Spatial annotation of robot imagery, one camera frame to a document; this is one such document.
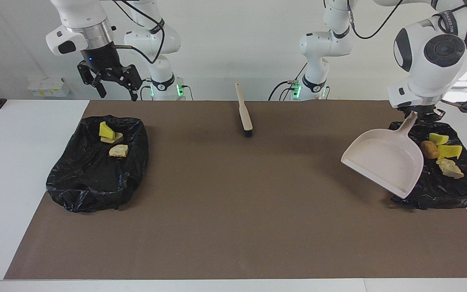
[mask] white table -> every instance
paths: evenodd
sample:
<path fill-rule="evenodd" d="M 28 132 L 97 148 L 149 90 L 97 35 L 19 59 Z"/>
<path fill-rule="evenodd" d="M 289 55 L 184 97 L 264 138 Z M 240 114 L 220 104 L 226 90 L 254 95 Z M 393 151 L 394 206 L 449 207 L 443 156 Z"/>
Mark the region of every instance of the white table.
<path fill-rule="evenodd" d="M 467 279 L 3 281 L 43 197 L 46 177 L 87 105 L 88 101 L 9 100 L 0 110 L 0 291 L 467 291 Z M 467 114 L 440 107 L 447 111 L 443 122 L 452 125 L 467 147 Z"/>

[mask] green indicator light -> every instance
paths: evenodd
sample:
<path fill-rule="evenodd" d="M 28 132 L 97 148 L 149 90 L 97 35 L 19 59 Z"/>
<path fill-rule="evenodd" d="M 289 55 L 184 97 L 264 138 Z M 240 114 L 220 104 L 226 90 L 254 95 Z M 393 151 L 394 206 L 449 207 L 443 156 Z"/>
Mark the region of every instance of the green indicator light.
<path fill-rule="evenodd" d="M 295 89 L 293 92 L 293 98 L 298 98 L 300 96 L 300 90 L 302 89 L 302 86 L 300 84 L 295 84 Z"/>
<path fill-rule="evenodd" d="M 183 94 L 185 94 L 185 93 L 183 92 L 183 89 L 181 88 L 181 85 L 176 85 L 176 87 L 178 88 L 178 95 L 183 96 Z"/>

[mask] brush handle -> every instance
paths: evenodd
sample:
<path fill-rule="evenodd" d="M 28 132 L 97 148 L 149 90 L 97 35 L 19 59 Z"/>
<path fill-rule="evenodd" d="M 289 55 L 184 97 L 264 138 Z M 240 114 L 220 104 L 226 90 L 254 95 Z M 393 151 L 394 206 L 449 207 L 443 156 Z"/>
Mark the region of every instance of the brush handle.
<path fill-rule="evenodd" d="M 237 89 L 237 99 L 239 100 L 239 115 L 241 115 L 242 127 L 245 131 L 251 131 L 253 130 L 252 120 L 250 119 L 246 105 L 244 105 L 241 85 L 235 83 L 235 88 Z"/>
<path fill-rule="evenodd" d="M 235 83 L 235 89 L 237 89 L 237 99 L 239 100 L 239 104 L 244 104 L 244 96 L 242 95 L 242 88 L 239 82 Z"/>

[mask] wall outlet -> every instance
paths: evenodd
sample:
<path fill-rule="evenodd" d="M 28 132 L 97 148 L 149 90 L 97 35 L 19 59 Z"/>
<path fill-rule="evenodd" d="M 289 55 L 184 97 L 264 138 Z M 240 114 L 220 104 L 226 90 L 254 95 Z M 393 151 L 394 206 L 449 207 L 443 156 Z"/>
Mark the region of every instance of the wall outlet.
<path fill-rule="evenodd" d="M 70 88 L 62 78 L 46 78 L 31 80 L 28 91 L 35 97 L 67 97 Z"/>

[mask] black garbage bag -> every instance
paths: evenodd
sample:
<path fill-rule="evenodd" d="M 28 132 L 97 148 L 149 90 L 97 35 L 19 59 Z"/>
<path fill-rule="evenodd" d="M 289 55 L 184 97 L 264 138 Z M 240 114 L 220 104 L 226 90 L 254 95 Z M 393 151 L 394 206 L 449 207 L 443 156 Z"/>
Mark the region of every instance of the black garbage bag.
<path fill-rule="evenodd" d="M 114 146 L 100 141 L 100 122 L 124 135 L 125 158 L 110 157 Z M 148 162 L 148 137 L 137 118 L 84 118 L 46 180 L 51 198 L 70 212 L 118 209 L 141 182 Z"/>
<path fill-rule="evenodd" d="M 389 129 L 397 130 L 401 122 L 393 122 Z M 416 209 L 451 209 L 467 207 L 467 150 L 457 136 L 456 131 L 443 122 L 420 122 L 415 125 L 408 136 L 417 144 L 428 140 L 430 133 L 448 135 L 446 145 L 462 145 L 462 154 L 455 161 L 465 176 L 454 179 L 444 176 L 435 162 L 437 159 L 424 159 L 421 177 L 412 192 L 405 199 L 393 196 L 391 200 L 400 205 L 407 205 Z"/>

